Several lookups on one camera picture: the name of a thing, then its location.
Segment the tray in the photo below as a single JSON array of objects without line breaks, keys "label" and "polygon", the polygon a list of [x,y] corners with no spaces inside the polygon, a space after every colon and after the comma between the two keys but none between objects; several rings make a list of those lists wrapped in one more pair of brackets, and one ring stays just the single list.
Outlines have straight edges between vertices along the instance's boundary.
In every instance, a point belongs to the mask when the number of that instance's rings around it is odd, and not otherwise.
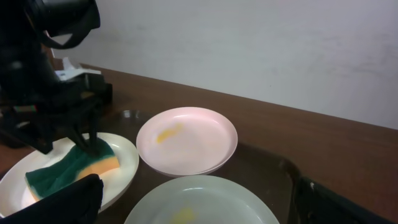
[{"label": "tray", "polygon": [[[118,134],[135,144],[139,129],[152,116],[153,114],[139,110],[126,110],[104,118],[99,128],[102,132]],[[292,201],[300,172],[283,157],[239,143],[231,159],[210,175],[232,180],[249,189],[271,209],[280,224],[298,223],[299,218]],[[145,194],[171,179],[156,172],[145,162],[140,162],[126,193],[101,212],[96,223],[123,224]]]}]

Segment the yellow stain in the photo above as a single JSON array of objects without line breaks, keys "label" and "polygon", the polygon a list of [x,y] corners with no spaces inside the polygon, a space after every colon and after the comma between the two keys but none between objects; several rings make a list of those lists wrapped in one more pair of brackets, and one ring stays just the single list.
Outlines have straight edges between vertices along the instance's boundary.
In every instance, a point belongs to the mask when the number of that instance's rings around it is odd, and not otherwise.
[{"label": "yellow stain", "polygon": [[191,208],[182,208],[173,215],[170,224],[189,224],[195,220],[195,214]]},{"label": "yellow stain", "polygon": [[168,128],[164,131],[162,131],[156,139],[157,143],[162,143],[164,140],[167,138],[176,135],[179,131],[182,129],[182,124],[176,124],[175,127],[173,128]]}]

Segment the brown wooden table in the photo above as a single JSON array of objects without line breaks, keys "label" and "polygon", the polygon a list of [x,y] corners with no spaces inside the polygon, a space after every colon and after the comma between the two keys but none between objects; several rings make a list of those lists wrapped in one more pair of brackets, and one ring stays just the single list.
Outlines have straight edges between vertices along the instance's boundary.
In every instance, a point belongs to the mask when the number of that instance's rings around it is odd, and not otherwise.
[{"label": "brown wooden table", "polygon": [[[159,113],[181,106],[215,110],[232,121],[241,143],[286,157],[304,175],[398,222],[398,130],[100,70],[114,88],[113,107],[106,116],[122,110]],[[0,147],[0,172],[30,151]]]}]

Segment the white wall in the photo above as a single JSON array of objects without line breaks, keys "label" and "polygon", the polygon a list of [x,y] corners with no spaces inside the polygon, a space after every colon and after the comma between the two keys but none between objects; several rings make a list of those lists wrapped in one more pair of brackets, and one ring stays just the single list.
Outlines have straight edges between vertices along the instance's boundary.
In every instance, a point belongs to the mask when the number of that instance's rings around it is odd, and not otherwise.
[{"label": "white wall", "polygon": [[97,0],[104,68],[398,129],[397,0]]}]

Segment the sponge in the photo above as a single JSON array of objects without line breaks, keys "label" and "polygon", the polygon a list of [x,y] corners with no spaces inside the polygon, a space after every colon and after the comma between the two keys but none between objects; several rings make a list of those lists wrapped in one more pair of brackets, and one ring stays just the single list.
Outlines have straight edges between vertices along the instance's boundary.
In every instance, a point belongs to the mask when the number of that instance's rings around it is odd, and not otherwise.
[{"label": "sponge", "polygon": [[113,150],[104,140],[98,138],[96,150],[98,154],[92,157],[79,147],[73,146],[56,164],[27,172],[25,179],[33,198],[38,201],[87,175],[100,175],[120,167]]}]

